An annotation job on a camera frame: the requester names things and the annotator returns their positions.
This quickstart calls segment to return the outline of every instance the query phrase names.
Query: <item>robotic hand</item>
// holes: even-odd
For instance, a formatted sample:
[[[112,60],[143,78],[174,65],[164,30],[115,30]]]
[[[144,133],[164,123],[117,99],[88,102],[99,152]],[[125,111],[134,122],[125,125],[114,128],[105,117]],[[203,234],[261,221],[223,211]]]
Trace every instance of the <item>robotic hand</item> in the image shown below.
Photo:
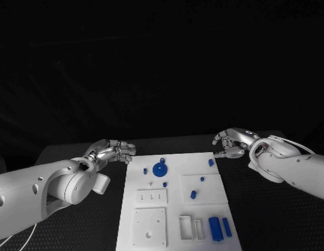
[[[98,172],[112,161],[130,164],[135,154],[134,144],[101,140],[83,157],[0,174],[0,239],[79,204],[92,190],[105,194],[111,178]]]
[[[299,143],[271,135],[261,138],[254,132],[231,128],[218,134],[216,145],[223,141],[225,151],[215,154],[216,158],[239,158],[250,151],[250,167],[271,181],[290,185],[324,199],[324,156],[316,154]],[[302,147],[310,154],[287,142]]]

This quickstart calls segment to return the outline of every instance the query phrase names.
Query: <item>small blue piece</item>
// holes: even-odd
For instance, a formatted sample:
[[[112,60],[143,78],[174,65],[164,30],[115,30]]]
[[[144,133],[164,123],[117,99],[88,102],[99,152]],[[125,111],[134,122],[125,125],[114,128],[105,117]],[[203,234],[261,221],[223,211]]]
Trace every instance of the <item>small blue piece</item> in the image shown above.
[[[209,218],[213,241],[221,242],[225,240],[223,230],[221,229],[221,219],[218,217]]]
[[[223,222],[225,222],[226,235],[228,237],[232,237],[232,230],[231,230],[228,218],[223,218]]]
[[[161,158],[161,162],[156,164],[156,166],[153,167],[153,173],[156,174],[157,177],[164,177],[167,172],[169,172],[169,168],[166,163],[166,159]]]
[[[193,192],[192,192],[192,199],[196,199],[196,196],[197,196],[197,191],[193,190]]]

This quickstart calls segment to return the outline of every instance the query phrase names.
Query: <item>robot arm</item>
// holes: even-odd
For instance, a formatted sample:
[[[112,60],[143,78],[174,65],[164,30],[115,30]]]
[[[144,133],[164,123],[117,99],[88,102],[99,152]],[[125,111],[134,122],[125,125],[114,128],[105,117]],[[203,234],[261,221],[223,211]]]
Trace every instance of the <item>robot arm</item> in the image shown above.
[[[79,204],[91,191],[104,194],[111,178],[98,173],[108,162],[132,161],[135,145],[96,142],[83,157],[34,166],[0,175],[0,239],[17,234],[52,214]]]
[[[232,128],[223,131],[215,137],[213,144],[221,139],[226,150],[215,154],[218,158],[231,155],[234,158],[242,157],[250,150],[250,167],[268,180],[277,183],[287,181],[300,190],[324,199],[324,156],[302,146],[312,152],[303,155],[286,139],[277,136],[263,139],[245,129]]]

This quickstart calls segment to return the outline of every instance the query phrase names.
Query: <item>table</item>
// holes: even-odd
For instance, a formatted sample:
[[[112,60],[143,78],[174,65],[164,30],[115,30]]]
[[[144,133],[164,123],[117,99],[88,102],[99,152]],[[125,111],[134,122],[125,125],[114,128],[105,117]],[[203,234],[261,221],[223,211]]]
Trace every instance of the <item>table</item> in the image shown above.
[[[284,136],[280,131],[258,132]],[[218,152],[215,135],[140,139],[138,155]],[[82,156],[91,143],[52,145],[37,165]],[[287,183],[268,181],[250,167],[248,154],[239,159],[218,159],[231,210],[244,251],[324,250],[324,200]],[[111,163],[104,174],[112,178],[108,192],[91,192],[79,205],[60,210],[39,224],[28,250],[115,250],[122,209],[127,165]],[[0,251],[18,251],[33,228],[12,237]]]

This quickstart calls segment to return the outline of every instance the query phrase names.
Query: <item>hole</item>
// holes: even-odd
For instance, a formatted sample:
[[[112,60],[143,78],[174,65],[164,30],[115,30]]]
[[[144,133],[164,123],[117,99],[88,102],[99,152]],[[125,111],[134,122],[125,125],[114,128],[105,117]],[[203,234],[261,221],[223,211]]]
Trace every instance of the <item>hole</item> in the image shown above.
[[[0,207],[4,206],[5,204],[5,196],[0,196]]]
[[[39,192],[40,192],[40,186],[39,186],[39,184],[36,184],[33,186],[33,192],[34,192],[36,195],[39,194]]]

